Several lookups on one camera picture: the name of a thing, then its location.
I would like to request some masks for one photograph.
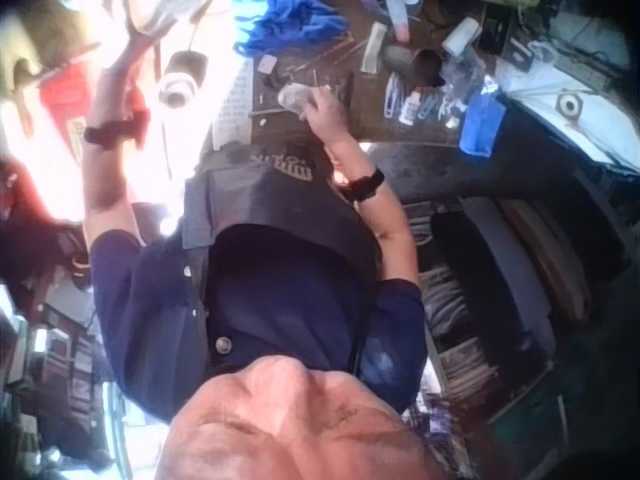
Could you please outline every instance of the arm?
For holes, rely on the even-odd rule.
[[[99,128],[106,122],[125,117],[127,87],[135,77],[136,65],[155,39],[133,33],[129,44],[113,66],[102,74],[89,113],[87,126]],[[109,230],[124,230],[140,239],[122,165],[122,142],[109,150],[84,143],[82,178],[84,183],[87,247]]]
[[[349,134],[338,101],[325,88],[315,88],[313,95],[315,105],[307,105],[307,119],[329,154],[342,165],[347,180],[353,182],[372,175],[376,167]],[[409,222],[387,182],[378,188],[374,197],[358,207],[360,215],[380,244],[383,280],[400,278],[418,285],[418,259]]]

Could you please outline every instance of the cluttered workbench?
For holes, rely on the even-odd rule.
[[[320,85],[337,85],[338,88],[353,74],[349,115],[352,133],[359,140],[456,144],[459,130],[447,128],[443,122],[438,121],[435,112],[411,127],[399,123],[397,119],[385,118],[385,93],[391,72],[381,62],[375,74],[360,71],[367,39],[376,19],[361,2],[335,3],[336,10],[349,22],[347,40],[338,39],[308,51],[279,55],[274,72],[278,75],[289,73],[295,82],[314,85],[317,78]],[[409,26],[410,45],[416,48],[437,51],[449,34],[444,29],[432,33],[433,26],[422,16],[411,18]],[[253,98],[255,112],[281,108],[277,102],[277,92],[265,86],[265,80],[267,75],[256,70]],[[299,121],[289,113],[256,114],[252,130],[254,143],[303,140],[312,135],[306,122]]]

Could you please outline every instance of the red object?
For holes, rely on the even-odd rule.
[[[76,157],[77,142],[84,134],[92,98],[88,65],[84,62],[64,67],[40,85],[40,102]]]

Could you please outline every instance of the desk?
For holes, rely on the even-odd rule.
[[[351,100],[351,132],[358,139],[370,142],[410,142],[429,145],[457,145],[460,131],[450,130],[437,121],[435,112],[424,122],[417,122],[413,127],[401,125],[397,120],[387,120],[383,115],[385,89],[390,72],[381,65],[377,75],[368,75],[360,72],[360,64],[364,55],[364,47],[333,65],[335,59],[346,53],[349,48],[366,40],[374,23],[373,15],[364,9],[359,1],[336,2],[336,9],[349,21],[349,29],[355,41],[348,47],[331,54],[318,63],[305,70],[293,73],[296,82],[313,85],[312,70],[316,69],[319,84],[335,82],[345,77],[349,71],[354,73],[353,97]],[[410,21],[411,44],[414,47],[431,48],[438,50],[442,40],[449,33],[443,30],[430,34],[429,25],[422,21]],[[321,45],[316,49],[310,49],[304,53],[278,55],[276,68],[284,72],[289,65],[300,65],[330,48],[332,44]],[[254,74],[254,98],[255,110],[278,108],[276,93],[267,89],[264,84],[265,75]],[[267,122],[260,126],[262,119]],[[306,122],[299,121],[291,113],[256,116],[253,119],[253,143],[279,143],[283,141],[305,141],[313,138]]]

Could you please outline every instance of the man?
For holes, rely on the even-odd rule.
[[[171,424],[163,479],[439,480],[416,435],[353,376],[264,357],[205,383]]]
[[[416,250],[342,107],[319,88],[305,110],[357,211],[332,186],[322,146],[231,145],[188,182],[178,234],[144,247],[118,132],[151,43],[134,35],[102,75],[83,158],[96,311],[125,395],[169,422],[208,379],[285,355],[351,373],[402,412],[426,362]]]

